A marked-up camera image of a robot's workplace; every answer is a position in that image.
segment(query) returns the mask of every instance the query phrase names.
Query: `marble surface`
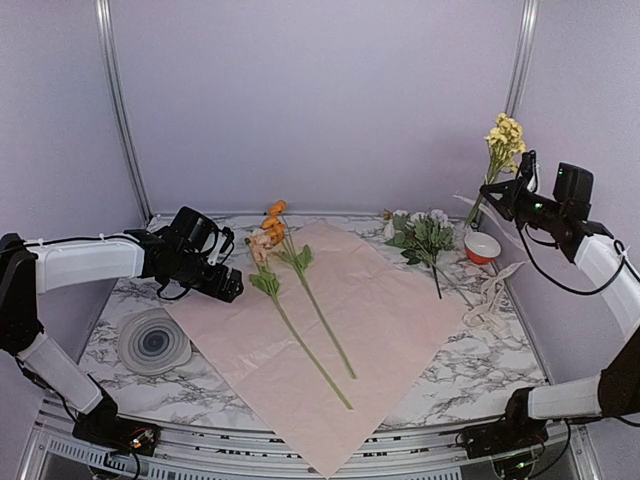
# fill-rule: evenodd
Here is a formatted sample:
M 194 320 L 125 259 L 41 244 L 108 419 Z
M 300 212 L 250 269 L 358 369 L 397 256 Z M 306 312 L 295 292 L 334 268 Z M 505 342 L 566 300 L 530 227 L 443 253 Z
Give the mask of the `marble surface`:
M 320 218 L 358 234 L 399 268 L 419 268 L 430 276 L 422 265 L 408 267 L 399 249 L 384 245 L 384 223 L 380 218 L 289 216 L 288 220 L 291 228 L 296 229 Z M 261 216 L 214 218 L 219 226 L 229 226 L 236 234 L 236 249 L 229 265 L 250 271 L 243 239 L 262 219 Z M 149 228 L 154 230 L 167 222 L 168 219 L 156 218 Z M 462 294 L 465 301 L 475 306 L 480 302 L 480 285 L 494 272 L 491 267 L 478 267 L 466 259 L 462 237 L 462 229 L 457 225 L 456 250 L 441 253 L 438 261 L 457 288 L 442 278 L 440 285 L 454 295 Z M 188 363 L 156 377 L 134 374 L 120 362 L 118 332 L 127 316 L 169 303 L 156 296 L 156 288 L 153 280 L 117 283 L 80 366 L 109 391 L 122 413 L 179 424 L 269 430 L 195 350 Z M 166 295 L 177 292 L 179 290 L 168 289 Z M 500 415 L 515 389 L 544 383 L 522 326 L 506 297 L 500 303 L 499 315 L 507 325 L 500 332 L 482 326 L 468 327 L 461 321 L 457 333 L 449 337 L 380 428 L 433 426 Z

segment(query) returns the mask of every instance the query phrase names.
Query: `bowl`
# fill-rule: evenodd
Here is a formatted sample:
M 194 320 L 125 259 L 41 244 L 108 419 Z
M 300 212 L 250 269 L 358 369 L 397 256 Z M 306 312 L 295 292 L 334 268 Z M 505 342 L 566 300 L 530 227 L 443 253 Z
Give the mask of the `bowl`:
M 491 263 L 502 251 L 495 238 L 481 232 L 467 234 L 464 237 L 464 249 L 469 260 L 476 265 Z

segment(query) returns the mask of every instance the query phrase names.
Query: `pink sheet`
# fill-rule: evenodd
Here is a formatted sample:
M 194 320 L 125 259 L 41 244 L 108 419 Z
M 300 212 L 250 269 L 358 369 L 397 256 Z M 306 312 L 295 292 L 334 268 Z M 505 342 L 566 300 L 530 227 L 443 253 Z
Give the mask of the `pink sheet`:
M 233 304 L 193 294 L 167 310 L 231 388 L 322 476 L 363 444 L 429 365 L 466 308 L 435 284 L 385 260 L 356 235 L 325 222 L 294 234 L 314 261 L 307 278 L 358 375 L 352 380 L 295 273 L 273 258 L 281 303 L 354 406 L 336 397 L 246 276 Z

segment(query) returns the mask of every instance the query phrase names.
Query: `wrapping paper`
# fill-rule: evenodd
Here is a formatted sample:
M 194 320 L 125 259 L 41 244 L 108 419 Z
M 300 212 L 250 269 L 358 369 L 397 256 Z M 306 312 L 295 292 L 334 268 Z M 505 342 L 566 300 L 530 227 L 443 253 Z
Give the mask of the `wrapping paper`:
M 357 380 L 349 377 L 295 272 L 273 257 L 280 301 L 354 410 L 345 408 L 271 299 L 248 278 L 232 304 L 193 294 L 167 310 L 247 405 L 329 478 L 400 402 L 466 308 L 447 295 L 439 300 L 423 273 L 396 268 L 356 235 L 325 222 L 293 237 L 313 251 L 307 279 Z

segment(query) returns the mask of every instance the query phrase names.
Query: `robotic arm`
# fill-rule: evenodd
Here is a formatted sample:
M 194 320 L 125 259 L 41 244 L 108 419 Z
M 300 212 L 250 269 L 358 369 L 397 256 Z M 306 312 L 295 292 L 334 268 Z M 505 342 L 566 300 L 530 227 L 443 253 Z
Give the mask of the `robotic arm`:
M 552 236 L 552 246 L 600 286 L 592 292 L 562 287 L 582 295 L 601 293 L 626 343 L 599 375 L 515 391 L 503 419 L 462 432 L 471 458 L 535 444 L 531 439 L 541 435 L 547 420 L 586 423 L 640 412 L 640 275 L 626 259 L 622 244 L 602 224 L 588 220 L 593 187 L 590 172 L 561 163 L 553 200 L 531 191 L 534 184 L 537 188 L 536 153 L 530 151 L 523 154 L 514 180 L 485 185 L 480 192 L 503 218 L 515 222 L 534 266 L 562 286 L 535 263 L 522 230 L 530 227 Z
M 232 302 L 242 275 L 218 263 L 231 253 L 233 232 L 183 207 L 168 227 L 128 230 L 100 238 L 25 243 L 17 234 L 0 240 L 0 350 L 14 356 L 27 378 L 56 391 L 79 413 L 74 436 L 109 447 L 153 452 L 157 427 L 117 416 L 113 399 L 44 332 L 36 294 L 114 278 L 154 277 L 158 295 L 171 280 L 183 288 Z

